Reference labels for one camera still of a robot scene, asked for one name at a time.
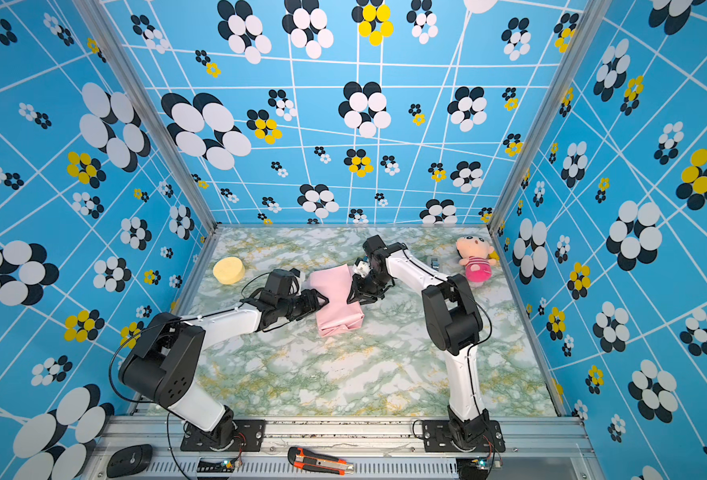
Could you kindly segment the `purple wrapping paper sheet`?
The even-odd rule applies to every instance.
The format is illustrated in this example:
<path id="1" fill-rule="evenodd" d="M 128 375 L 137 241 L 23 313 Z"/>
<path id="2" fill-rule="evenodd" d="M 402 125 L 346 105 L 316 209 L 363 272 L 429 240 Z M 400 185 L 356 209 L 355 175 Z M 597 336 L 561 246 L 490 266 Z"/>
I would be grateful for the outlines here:
<path id="1" fill-rule="evenodd" d="M 308 285 L 329 299 L 316 312 L 318 331 L 323 338 L 346 334 L 363 326 L 365 314 L 361 304 L 348 302 L 353 286 L 353 270 L 349 265 L 315 271 Z"/>

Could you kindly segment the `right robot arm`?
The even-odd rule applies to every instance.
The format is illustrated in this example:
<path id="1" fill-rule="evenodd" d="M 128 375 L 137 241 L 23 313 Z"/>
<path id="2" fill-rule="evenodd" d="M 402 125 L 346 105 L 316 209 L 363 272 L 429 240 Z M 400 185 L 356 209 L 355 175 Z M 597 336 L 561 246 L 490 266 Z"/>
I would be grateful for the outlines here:
<path id="1" fill-rule="evenodd" d="M 461 450 L 485 439 L 489 412 L 479 389 L 477 348 L 483 315 L 465 276 L 443 274 L 421 262 L 403 243 L 385 244 L 375 235 L 363 242 L 365 257 L 355 264 L 348 301 L 372 304 L 397 282 L 421 295 L 425 327 L 443 352 L 449 378 L 449 433 Z"/>

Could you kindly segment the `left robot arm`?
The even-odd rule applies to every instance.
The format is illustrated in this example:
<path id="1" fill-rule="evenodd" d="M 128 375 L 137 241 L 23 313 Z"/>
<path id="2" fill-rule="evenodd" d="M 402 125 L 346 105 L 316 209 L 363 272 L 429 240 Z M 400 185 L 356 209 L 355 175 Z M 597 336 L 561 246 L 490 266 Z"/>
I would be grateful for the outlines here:
<path id="1" fill-rule="evenodd" d="M 281 320 L 302 320 L 329 303 L 318 290 L 301 288 L 298 270 L 276 269 L 265 286 L 224 310 L 157 315 L 134 336 L 119 382 L 185 421 L 213 450 L 224 450 L 237 437 L 234 412 L 197 382 L 202 354 L 229 339 L 267 332 Z"/>

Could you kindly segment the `pink plush doll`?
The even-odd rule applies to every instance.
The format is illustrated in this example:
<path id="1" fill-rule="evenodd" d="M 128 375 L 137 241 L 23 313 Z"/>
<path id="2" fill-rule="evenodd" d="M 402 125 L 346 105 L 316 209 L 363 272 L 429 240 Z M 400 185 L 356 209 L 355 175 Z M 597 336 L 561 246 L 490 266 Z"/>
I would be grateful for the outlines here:
<path id="1" fill-rule="evenodd" d="M 491 243 L 481 237 L 465 236 L 455 242 L 455 247 L 469 283 L 483 283 L 493 277 L 493 266 L 499 263 L 499 256 Z"/>

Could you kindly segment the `orange black utility knife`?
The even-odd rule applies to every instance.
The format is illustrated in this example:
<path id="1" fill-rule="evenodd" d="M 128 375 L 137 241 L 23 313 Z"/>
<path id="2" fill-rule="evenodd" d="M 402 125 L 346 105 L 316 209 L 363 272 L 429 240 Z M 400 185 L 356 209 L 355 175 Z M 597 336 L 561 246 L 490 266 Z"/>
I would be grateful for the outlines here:
<path id="1" fill-rule="evenodd" d="M 355 472 L 355 466 L 335 456 L 313 452 L 308 448 L 290 447 L 289 462 L 298 469 L 323 474 L 345 476 Z"/>

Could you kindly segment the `left small circuit board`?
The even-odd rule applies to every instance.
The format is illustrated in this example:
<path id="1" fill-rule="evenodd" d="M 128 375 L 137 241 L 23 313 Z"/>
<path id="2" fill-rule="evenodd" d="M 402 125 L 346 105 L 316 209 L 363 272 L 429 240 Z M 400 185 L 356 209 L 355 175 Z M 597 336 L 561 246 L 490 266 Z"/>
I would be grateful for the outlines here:
<path id="1" fill-rule="evenodd" d="M 197 465 L 198 473 L 233 473 L 238 464 L 231 459 L 200 459 Z"/>

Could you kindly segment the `small circuit board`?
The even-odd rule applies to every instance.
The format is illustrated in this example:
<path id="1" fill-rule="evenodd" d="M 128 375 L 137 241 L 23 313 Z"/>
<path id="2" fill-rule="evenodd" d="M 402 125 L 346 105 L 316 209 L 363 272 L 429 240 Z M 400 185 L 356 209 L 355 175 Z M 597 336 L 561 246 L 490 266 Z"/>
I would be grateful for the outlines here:
<path id="1" fill-rule="evenodd" d="M 197 465 L 198 473 L 233 473 L 238 464 L 231 459 L 200 459 Z"/>
<path id="2" fill-rule="evenodd" d="M 459 476 L 487 475 L 491 471 L 491 463 L 481 458 L 457 458 L 455 463 Z"/>

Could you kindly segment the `right small circuit board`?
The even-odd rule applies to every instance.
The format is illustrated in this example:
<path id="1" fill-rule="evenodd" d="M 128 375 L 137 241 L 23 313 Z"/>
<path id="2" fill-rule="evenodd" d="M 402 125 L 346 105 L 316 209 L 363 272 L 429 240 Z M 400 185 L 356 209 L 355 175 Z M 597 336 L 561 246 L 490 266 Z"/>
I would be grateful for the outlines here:
<path id="1" fill-rule="evenodd" d="M 455 463 L 459 476 L 487 475 L 491 471 L 491 463 L 481 458 L 457 458 Z"/>

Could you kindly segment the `black computer mouse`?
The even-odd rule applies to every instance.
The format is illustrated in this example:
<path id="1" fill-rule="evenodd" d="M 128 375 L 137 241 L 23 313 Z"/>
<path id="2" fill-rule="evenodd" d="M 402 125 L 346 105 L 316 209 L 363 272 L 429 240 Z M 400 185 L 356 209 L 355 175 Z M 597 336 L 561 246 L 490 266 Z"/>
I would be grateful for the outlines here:
<path id="1" fill-rule="evenodd" d="M 118 450 L 108 461 L 107 478 L 117 479 L 143 473 L 150 467 L 153 456 L 154 448 L 151 444 L 138 444 Z"/>

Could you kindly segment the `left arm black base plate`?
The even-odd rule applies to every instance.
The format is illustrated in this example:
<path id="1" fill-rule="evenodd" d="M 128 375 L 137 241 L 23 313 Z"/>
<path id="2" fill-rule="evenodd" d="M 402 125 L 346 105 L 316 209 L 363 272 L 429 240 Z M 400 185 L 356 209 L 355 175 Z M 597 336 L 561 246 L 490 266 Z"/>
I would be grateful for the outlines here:
<path id="1" fill-rule="evenodd" d="M 213 432 L 185 424 L 183 452 L 259 452 L 265 438 L 265 420 L 227 420 Z"/>

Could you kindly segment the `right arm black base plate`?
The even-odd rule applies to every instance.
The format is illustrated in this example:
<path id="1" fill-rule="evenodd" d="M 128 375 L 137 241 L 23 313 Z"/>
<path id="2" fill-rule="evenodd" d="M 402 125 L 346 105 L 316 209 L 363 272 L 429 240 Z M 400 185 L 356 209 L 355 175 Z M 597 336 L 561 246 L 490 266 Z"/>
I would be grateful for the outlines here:
<path id="1" fill-rule="evenodd" d="M 507 451 L 501 425 L 495 420 L 475 425 L 467 432 L 465 425 L 449 420 L 425 420 L 421 424 L 423 448 L 427 453 L 503 453 Z"/>

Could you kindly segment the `aluminium frame post left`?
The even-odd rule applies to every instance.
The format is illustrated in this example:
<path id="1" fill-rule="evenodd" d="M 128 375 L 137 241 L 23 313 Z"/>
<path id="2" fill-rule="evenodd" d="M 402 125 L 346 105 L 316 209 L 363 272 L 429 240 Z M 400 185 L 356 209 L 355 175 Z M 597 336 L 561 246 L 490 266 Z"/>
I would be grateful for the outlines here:
<path id="1" fill-rule="evenodd" d="M 173 178 L 178 182 L 183 194 L 199 216 L 205 230 L 212 235 L 217 231 L 217 222 L 199 189 L 193 184 L 191 172 L 165 128 L 155 104 L 141 82 L 137 68 L 133 66 L 126 50 L 121 46 L 115 28 L 101 8 L 99 1 L 74 1 L 75 8 L 82 16 L 87 28 L 108 58 L 113 74 L 119 80 L 125 94 L 137 109 L 143 124 L 147 127 L 151 140 L 159 148 L 161 158 L 168 166 Z"/>

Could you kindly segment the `aluminium frame post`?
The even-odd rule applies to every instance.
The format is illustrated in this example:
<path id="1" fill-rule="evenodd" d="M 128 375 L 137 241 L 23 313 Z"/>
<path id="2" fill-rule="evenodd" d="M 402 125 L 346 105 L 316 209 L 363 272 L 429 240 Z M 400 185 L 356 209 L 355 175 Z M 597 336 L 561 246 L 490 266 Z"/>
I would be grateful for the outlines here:
<path id="1" fill-rule="evenodd" d="M 113 74 L 119 80 L 125 94 L 137 109 L 143 124 L 147 127 L 151 140 L 159 148 L 161 158 L 168 166 L 173 178 L 178 182 L 183 194 L 199 216 L 205 230 L 212 235 L 217 231 L 217 222 L 199 189 L 193 184 L 191 172 L 165 128 L 155 104 L 141 82 L 137 68 L 133 66 L 126 50 L 121 46 L 115 28 L 101 8 L 99 1 L 74 1 L 75 8 L 82 16 L 87 28 L 108 58 Z"/>
<path id="2" fill-rule="evenodd" d="M 509 178 L 505 182 L 505 188 L 503 188 L 495 210 L 493 210 L 491 223 L 487 226 L 493 237 L 497 236 L 495 234 L 497 228 L 507 219 L 507 214 L 517 197 L 517 192 L 519 192 L 519 184 L 521 184 L 521 180 L 523 180 L 533 160 L 537 157 L 537 150 L 541 147 L 545 134 L 551 128 L 553 120 L 555 120 L 557 106 L 561 104 L 565 92 L 571 87 L 571 82 L 575 78 L 577 70 L 581 67 L 587 55 L 587 50 L 593 44 L 597 30 L 599 30 L 609 6 L 611 6 L 611 0 L 587 2 L 587 8 L 585 8 L 579 18 L 577 33 L 571 40 L 571 46 L 563 54 L 563 60 L 561 60 L 559 68 L 555 72 L 553 82 L 551 82 L 551 86 L 549 86 L 543 98 L 543 103 L 537 110 L 537 116 L 535 116 L 533 124 L 531 124 L 531 129 L 525 136 L 523 151 L 517 156 L 511 174 L 509 174 Z"/>

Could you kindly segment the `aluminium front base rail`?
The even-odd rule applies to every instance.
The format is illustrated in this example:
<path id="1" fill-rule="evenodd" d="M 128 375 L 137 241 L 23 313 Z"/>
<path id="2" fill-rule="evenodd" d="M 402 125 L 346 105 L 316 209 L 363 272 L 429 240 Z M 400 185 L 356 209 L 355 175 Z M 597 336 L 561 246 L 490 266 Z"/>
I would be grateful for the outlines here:
<path id="1" fill-rule="evenodd" d="M 427 453 L 421 424 L 437 417 L 268 417 L 259 452 L 183 452 L 183 424 L 163 417 L 112 421 L 86 464 L 86 479 L 105 479 L 110 457 L 123 448 L 151 444 L 154 456 L 139 479 L 312 479 L 288 460 L 290 447 L 341 458 L 355 466 L 348 479 L 603 479 L 595 449 L 575 418 L 503 418 L 507 451 Z M 491 463 L 487 475 L 459 476 L 457 458 Z M 200 459 L 231 459 L 233 473 L 198 473 Z"/>

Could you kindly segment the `aluminium frame post right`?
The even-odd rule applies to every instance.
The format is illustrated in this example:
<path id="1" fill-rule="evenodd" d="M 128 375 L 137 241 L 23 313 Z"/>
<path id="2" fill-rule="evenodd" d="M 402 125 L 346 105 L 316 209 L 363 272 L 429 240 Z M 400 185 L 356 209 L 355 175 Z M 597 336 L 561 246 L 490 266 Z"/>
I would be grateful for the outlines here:
<path id="1" fill-rule="evenodd" d="M 487 226 L 493 237 L 497 236 L 495 234 L 497 228 L 507 219 L 507 214 L 517 197 L 517 192 L 519 192 L 519 184 L 521 184 L 521 180 L 523 180 L 533 160 L 537 157 L 537 150 L 541 147 L 545 134 L 551 128 L 553 120 L 555 120 L 557 106 L 561 104 L 565 92 L 571 87 L 571 82 L 575 78 L 577 70 L 581 67 L 587 55 L 587 50 L 593 44 L 597 30 L 599 30 L 609 6 L 611 6 L 611 0 L 587 2 L 587 8 L 585 8 L 579 18 L 577 33 L 571 40 L 571 46 L 563 54 L 563 60 L 561 60 L 559 68 L 555 72 L 553 82 L 551 82 L 551 86 L 549 86 L 543 98 L 543 103 L 537 110 L 537 116 L 535 116 L 533 124 L 531 124 L 531 129 L 525 136 L 523 151 L 517 156 L 511 174 L 509 174 L 509 178 L 505 182 L 505 188 L 503 188 L 495 210 L 493 210 L 491 223 Z"/>

